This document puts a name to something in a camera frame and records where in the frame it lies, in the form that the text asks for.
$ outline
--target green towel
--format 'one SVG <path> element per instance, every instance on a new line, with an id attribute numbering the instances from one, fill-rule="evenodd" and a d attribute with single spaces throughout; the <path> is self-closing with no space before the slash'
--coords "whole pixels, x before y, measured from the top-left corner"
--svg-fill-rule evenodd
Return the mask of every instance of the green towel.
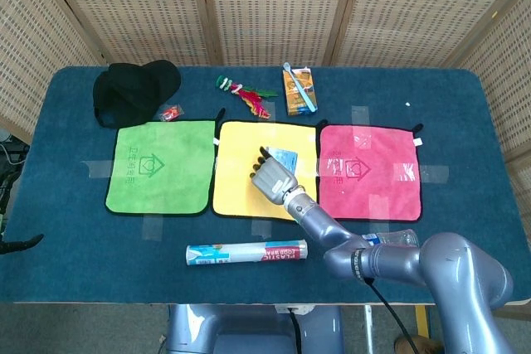
<path id="1" fill-rule="evenodd" d="M 105 204 L 116 213 L 194 214 L 208 204 L 214 120 L 120 129 Z"/>

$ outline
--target yellow towel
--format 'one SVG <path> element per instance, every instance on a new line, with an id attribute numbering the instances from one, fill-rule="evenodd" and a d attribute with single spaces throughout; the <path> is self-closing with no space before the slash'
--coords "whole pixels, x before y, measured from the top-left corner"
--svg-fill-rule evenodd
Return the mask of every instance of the yellow towel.
<path id="1" fill-rule="evenodd" d="M 308 195 L 317 197 L 315 128 L 293 124 L 225 122 L 220 133 L 214 186 L 214 211 L 225 216 L 293 220 L 283 206 L 269 202 L 249 175 L 260 146 L 297 153 L 295 176 Z"/>

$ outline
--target black cap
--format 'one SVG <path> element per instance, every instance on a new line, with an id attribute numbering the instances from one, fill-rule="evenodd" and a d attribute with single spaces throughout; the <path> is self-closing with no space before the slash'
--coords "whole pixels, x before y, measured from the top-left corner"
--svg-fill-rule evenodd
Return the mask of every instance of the black cap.
<path id="1" fill-rule="evenodd" d="M 94 83 L 95 117 L 106 128 L 144 124 L 180 85 L 181 75 L 170 61 L 111 64 Z"/>

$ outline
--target black cable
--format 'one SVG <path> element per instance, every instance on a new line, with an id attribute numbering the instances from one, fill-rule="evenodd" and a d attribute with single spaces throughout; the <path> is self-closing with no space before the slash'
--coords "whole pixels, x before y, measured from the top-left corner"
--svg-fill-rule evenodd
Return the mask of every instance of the black cable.
<path id="1" fill-rule="evenodd" d="M 300 338 L 299 321 L 297 321 L 297 317 L 293 313 L 293 310 L 291 308 L 288 308 L 288 310 L 290 311 L 291 323 L 293 323 L 293 329 L 295 330 L 295 344 L 297 345 L 297 354 L 302 354 L 302 340 Z"/>
<path id="2" fill-rule="evenodd" d="M 30 240 L 20 242 L 2 242 L 2 238 L 0 238 L 0 255 L 31 249 L 33 246 L 41 242 L 42 238 L 44 238 L 44 234 L 35 235 Z"/>
<path id="3" fill-rule="evenodd" d="M 162 354 L 164 345 L 166 344 L 166 337 L 164 338 L 163 342 L 160 343 L 160 346 L 158 347 L 157 354 Z"/>
<path id="4" fill-rule="evenodd" d="M 415 343 L 413 342 L 413 339 L 412 339 L 411 335 L 407 331 L 406 327 L 404 327 L 404 324 L 402 323 L 402 321 L 398 317 L 397 313 L 395 313 L 395 310 L 392 309 L 392 307 L 389 305 L 387 300 L 382 296 L 382 294 L 380 292 L 378 292 L 378 289 L 376 289 L 374 287 L 374 285 L 373 285 L 374 279 L 365 278 L 364 281 L 369 286 L 369 288 L 371 288 L 373 290 L 373 292 L 378 296 L 378 298 L 383 303 L 383 305 L 387 308 L 387 310 L 389 310 L 389 312 L 391 313 L 392 317 L 395 318 L 395 321 L 397 321 L 398 326 L 402 330 L 402 334 L 406 337 L 407 342 L 409 342 L 409 345 L 412 347 L 413 352 L 415 354 L 419 354 L 417 346 L 415 346 Z"/>
<path id="5" fill-rule="evenodd" d="M 23 159 L 23 160 L 18 161 L 18 162 L 12 161 L 11 160 L 11 156 L 9 155 L 9 152 L 6 150 L 6 147 L 2 143 L 0 143 L 0 148 L 3 150 L 3 153 L 6 154 L 7 163 L 9 163 L 10 165 L 12 165 L 12 166 L 22 165 L 26 161 L 26 159 Z"/>

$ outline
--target toothbrush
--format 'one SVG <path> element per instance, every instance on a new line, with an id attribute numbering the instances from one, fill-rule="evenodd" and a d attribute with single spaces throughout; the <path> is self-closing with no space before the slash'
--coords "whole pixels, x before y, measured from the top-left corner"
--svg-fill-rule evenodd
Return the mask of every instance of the toothbrush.
<path id="1" fill-rule="evenodd" d="M 295 83 L 295 87 L 297 88 L 297 90 L 299 91 L 300 93 L 300 96 L 302 97 L 302 99 L 305 101 L 306 105 L 308 105 L 308 108 L 309 108 L 309 111 L 310 112 L 315 112 L 317 109 L 315 108 L 315 105 L 314 103 L 312 103 L 312 100 L 309 99 L 309 96 L 306 94 L 306 91 L 304 91 L 304 88 L 302 87 L 302 85 L 300 84 L 300 82 L 297 80 L 297 78 L 295 78 L 295 75 L 293 74 L 293 72 L 291 71 L 291 65 L 289 62 L 285 62 L 284 63 L 284 69 L 285 71 L 290 74 L 291 76 L 291 79 L 294 81 Z"/>

